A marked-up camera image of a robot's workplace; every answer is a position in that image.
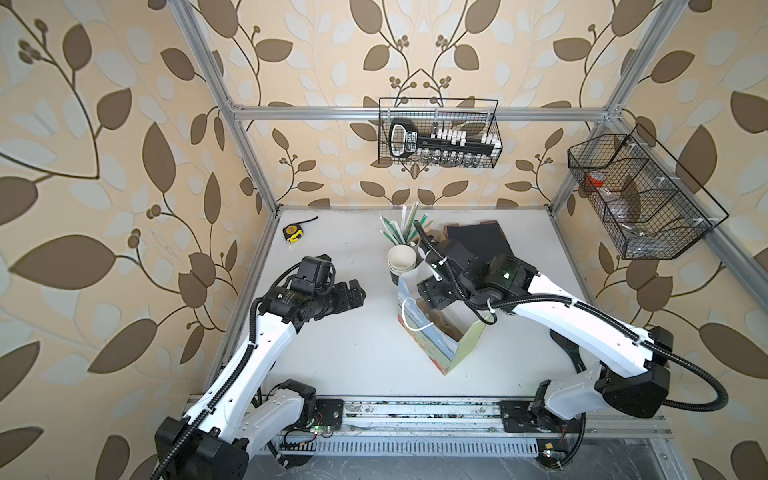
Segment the painted paper gift bag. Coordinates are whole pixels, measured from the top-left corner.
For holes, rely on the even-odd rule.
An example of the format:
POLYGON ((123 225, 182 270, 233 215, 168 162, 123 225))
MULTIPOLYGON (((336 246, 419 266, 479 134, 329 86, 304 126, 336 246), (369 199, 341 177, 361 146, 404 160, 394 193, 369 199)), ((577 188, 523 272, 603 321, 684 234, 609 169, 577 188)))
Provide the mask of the painted paper gift bag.
POLYGON ((463 337, 459 342, 454 341, 432 322, 429 322, 427 316, 417 307, 416 301, 423 298, 418 292, 418 284, 424 280, 434 279, 432 270, 426 264, 422 264, 399 278, 397 286, 398 322, 435 367, 443 375, 448 375, 472 353, 487 325, 458 300, 441 311, 463 332, 463 337))

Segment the brown cardboard cup carrier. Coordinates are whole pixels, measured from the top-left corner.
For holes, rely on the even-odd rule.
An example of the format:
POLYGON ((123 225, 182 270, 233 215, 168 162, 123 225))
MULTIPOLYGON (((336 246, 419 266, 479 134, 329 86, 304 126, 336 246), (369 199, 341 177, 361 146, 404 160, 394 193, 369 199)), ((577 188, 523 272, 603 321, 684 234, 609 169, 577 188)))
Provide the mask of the brown cardboard cup carrier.
POLYGON ((416 301, 416 305, 427 316, 428 321, 432 322, 441 332, 456 342, 462 339, 463 332, 441 310, 431 309, 423 298, 419 298, 416 301))

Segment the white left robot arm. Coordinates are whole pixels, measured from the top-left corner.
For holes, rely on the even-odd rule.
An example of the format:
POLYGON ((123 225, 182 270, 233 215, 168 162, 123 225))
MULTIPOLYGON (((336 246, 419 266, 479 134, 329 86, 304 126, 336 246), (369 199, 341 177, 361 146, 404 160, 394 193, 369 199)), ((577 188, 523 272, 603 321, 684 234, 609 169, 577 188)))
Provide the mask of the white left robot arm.
POLYGON ((337 281, 327 255, 306 256, 284 271, 252 301, 247 333, 212 385, 182 418, 168 417, 156 431, 152 478, 241 479, 262 449, 292 467, 273 440, 315 432, 316 390, 286 380, 263 393, 262 383, 306 323, 360 308, 365 299, 358 280, 337 281))

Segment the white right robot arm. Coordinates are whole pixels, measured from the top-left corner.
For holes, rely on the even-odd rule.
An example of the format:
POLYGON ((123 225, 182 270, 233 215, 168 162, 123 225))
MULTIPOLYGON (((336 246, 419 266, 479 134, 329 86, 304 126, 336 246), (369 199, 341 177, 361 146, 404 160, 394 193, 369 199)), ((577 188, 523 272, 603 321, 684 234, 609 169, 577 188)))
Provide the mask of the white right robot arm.
POLYGON ((644 330, 620 321, 566 292, 514 255, 500 254, 485 263, 458 242, 430 239, 418 220, 412 229, 420 237, 425 263, 432 271, 419 284, 429 308, 442 310, 459 302, 485 325, 496 324, 502 313, 519 315, 596 357, 592 367, 578 365, 570 378, 541 382, 520 423, 552 430, 608 408, 651 418, 661 407, 714 412, 727 406, 726 388, 712 374, 675 354, 674 337, 668 330, 644 330), (670 399, 670 364, 706 382, 714 399, 704 403, 670 399))

